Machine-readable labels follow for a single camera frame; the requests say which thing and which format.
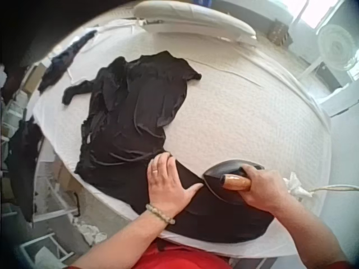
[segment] white quilted cover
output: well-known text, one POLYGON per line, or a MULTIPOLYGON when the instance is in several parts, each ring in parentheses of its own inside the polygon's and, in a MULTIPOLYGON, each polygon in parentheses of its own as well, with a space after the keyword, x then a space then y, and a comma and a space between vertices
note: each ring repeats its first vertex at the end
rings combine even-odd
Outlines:
MULTIPOLYGON (((93 79, 115 57, 131 61, 163 50, 185 58, 202 73, 201 81, 190 82, 183 106, 165 129, 164 148, 192 172, 201 176, 221 161, 244 159, 278 169, 284 177, 294 171, 306 189, 328 183, 329 120, 279 64, 236 43, 197 35, 154 35, 123 20, 102 29, 76 56, 70 67, 72 79, 65 74, 35 104, 35 119, 70 171, 79 160, 80 125, 88 116, 90 95, 76 96, 65 107, 61 104, 64 90, 71 81, 93 79)), ((127 204, 76 177, 115 212, 128 219, 137 216, 127 204)), ((319 193, 304 203, 318 214, 324 198, 319 193)), ((276 220, 265 235, 246 243, 207 243, 167 231, 162 237, 232 257, 296 253, 289 234, 276 220)))

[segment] right hand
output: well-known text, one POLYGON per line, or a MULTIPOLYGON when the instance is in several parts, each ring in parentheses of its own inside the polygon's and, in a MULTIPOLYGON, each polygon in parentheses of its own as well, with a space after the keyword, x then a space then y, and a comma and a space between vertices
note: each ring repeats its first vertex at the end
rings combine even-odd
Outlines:
POLYGON ((246 203, 260 210, 273 212, 290 196, 286 184, 275 170, 257 170, 243 164, 243 169, 252 181, 249 191, 239 191, 246 203))

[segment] black fabric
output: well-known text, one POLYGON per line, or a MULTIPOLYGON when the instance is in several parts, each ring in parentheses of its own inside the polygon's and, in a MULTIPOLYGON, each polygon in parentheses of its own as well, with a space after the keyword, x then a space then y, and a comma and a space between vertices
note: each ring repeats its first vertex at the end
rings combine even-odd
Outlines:
POLYGON ((73 62, 76 54, 80 49, 95 36, 96 30, 88 32, 78 41, 72 43, 66 50, 57 55, 51 60, 50 66, 46 69, 45 74, 38 87, 39 92, 42 94, 48 86, 55 85, 63 74, 66 72, 68 67, 73 62))
MULTIPOLYGON (((118 57, 101 68, 94 80, 66 89, 64 104, 76 94, 91 93, 75 172, 102 192, 127 202, 138 214, 145 211, 147 165, 164 151, 163 127, 175 117, 192 79, 201 75, 185 60, 161 52, 129 63, 118 57)), ((179 162, 177 169, 183 187, 202 182, 179 162)), ((203 187, 167 230, 209 242, 236 243, 263 235, 272 220, 267 212, 245 202, 230 205, 203 187)))
POLYGON ((6 164, 11 188, 26 221, 33 219, 34 175, 39 155, 38 144, 43 134, 34 119, 21 120, 19 128, 9 141, 6 164))

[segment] white cord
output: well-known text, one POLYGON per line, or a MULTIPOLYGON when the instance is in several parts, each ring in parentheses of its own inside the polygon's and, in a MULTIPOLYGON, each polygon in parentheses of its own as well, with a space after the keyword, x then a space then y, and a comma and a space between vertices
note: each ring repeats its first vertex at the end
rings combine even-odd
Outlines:
POLYGON ((359 192, 359 187, 355 185, 348 185, 348 184, 336 184, 336 185, 328 185, 320 188, 315 188, 310 190, 309 192, 312 193, 316 191, 359 192))

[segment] cardboard box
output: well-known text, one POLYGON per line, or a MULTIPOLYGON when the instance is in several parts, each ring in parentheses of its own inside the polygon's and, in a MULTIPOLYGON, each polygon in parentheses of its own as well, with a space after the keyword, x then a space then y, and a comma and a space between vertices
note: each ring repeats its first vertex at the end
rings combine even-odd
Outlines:
POLYGON ((53 163, 53 174, 64 191, 73 191, 79 193, 82 185, 67 170, 60 159, 56 159, 53 163))
POLYGON ((31 74, 29 74, 22 90, 28 94, 32 94, 40 84, 40 81, 43 78, 46 69, 46 66, 42 63, 39 63, 38 66, 34 67, 31 70, 31 74))
POLYGON ((267 38, 275 45, 287 48, 293 43, 293 40, 288 33, 288 29, 288 25, 275 20, 268 31, 267 38))

